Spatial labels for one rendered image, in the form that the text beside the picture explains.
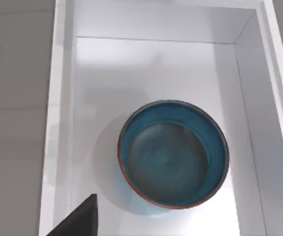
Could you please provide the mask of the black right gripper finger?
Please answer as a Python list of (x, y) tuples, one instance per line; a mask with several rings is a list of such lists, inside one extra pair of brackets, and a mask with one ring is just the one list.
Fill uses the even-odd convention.
[(97, 236), (97, 233), (97, 194), (91, 194), (47, 236)]

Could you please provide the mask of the blue bowl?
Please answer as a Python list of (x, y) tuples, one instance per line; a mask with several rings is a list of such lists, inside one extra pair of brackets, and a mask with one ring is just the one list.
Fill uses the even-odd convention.
[(125, 121), (117, 159), (141, 198), (162, 208), (186, 209), (219, 191), (228, 173), (229, 148), (204, 110), (185, 101), (158, 100)]

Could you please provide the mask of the white sink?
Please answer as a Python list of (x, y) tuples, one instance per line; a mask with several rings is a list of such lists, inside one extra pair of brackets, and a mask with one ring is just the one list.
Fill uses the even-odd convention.
[[(206, 203), (164, 209), (117, 161), (129, 115), (183, 100), (224, 131)], [(283, 45), (273, 0), (57, 0), (39, 236), (90, 194), (99, 236), (283, 236)]]

